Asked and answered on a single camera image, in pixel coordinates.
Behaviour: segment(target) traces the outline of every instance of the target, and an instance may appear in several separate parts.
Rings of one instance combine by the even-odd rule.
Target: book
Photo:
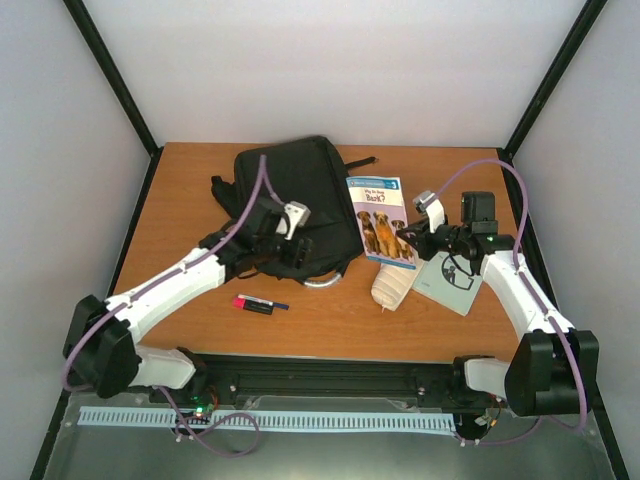
[[[367,258],[415,269],[415,252],[395,233],[407,226],[400,179],[348,177],[347,187]]]
[[[460,255],[438,252],[429,260],[415,281],[413,289],[431,300],[466,316],[478,294],[482,277],[469,275],[469,261]]]

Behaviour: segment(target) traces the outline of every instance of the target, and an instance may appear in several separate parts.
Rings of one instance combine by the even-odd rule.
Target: dog illustration
[[[400,258],[400,244],[389,226],[389,217],[384,212],[374,212],[376,235],[380,243],[380,253],[385,257]]]
[[[398,233],[398,230],[402,230],[405,227],[402,220],[392,220],[391,226],[396,229],[396,233]],[[398,237],[396,237],[396,240],[398,240],[398,245],[400,245],[400,253],[402,254],[402,258],[406,260],[413,258],[413,250],[411,249],[409,244]]]
[[[357,217],[362,223],[362,236],[367,253],[380,255],[380,242],[378,242],[378,236],[371,223],[371,215],[369,215],[369,212],[362,211],[358,212]]]

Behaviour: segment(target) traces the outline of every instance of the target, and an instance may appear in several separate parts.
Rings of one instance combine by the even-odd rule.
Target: robotic arm
[[[598,341],[590,331],[575,330],[556,310],[524,256],[513,252],[514,238],[498,234],[494,195],[463,193],[459,226],[448,224],[442,204],[430,191],[414,204],[425,218],[397,235],[424,260],[438,251],[469,260],[472,273],[481,275],[496,293],[520,341],[510,364],[483,356],[456,358],[462,379],[458,388],[506,398],[520,416],[578,413],[579,389],[584,388],[587,398],[595,391]],[[582,385],[577,385],[559,332],[567,336]]]
[[[198,368],[197,357],[191,352],[149,348],[138,342],[191,299],[253,267],[278,261],[299,268],[311,245],[305,238],[294,240],[293,234],[309,214],[302,204],[280,205],[259,197],[243,226],[215,254],[211,249],[228,235],[224,229],[208,235],[180,262],[132,290],[104,302],[94,296],[82,299],[76,306],[63,351],[75,374],[103,398],[129,386],[163,385],[200,393],[206,387],[206,372]],[[108,314],[111,318],[88,342],[75,348],[89,329]]]

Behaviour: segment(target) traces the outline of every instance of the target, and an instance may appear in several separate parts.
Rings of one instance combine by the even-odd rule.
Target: black bag
[[[344,275],[349,262],[363,251],[345,180],[347,169],[373,163],[375,158],[345,165],[336,148],[321,136],[242,152],[235,159],[234,184],[219,176],[211,178],[213,196],[233,219],[247,204],[261,154],[267,156],[267,172],[278,196],[285,203],[296,201],[311,210],[305,226],[296,229],[294,239],[307,237],[313,245],[300,269],[270,262],[258,270],[301,283],[332,271]],[[264,185],[260,194],[269,196]]]

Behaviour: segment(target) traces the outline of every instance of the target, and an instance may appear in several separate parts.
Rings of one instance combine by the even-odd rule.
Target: white wall
[[[504,146],[584,0],[87,0],[158,141]]]
[[[104,295],[148,157],[61,1],[0,8],[0,477],[24,479],[75,302]]]
[[[609,2],[515,159],[562,310],[600,341],[598,382],[640,478],[640,4]]]

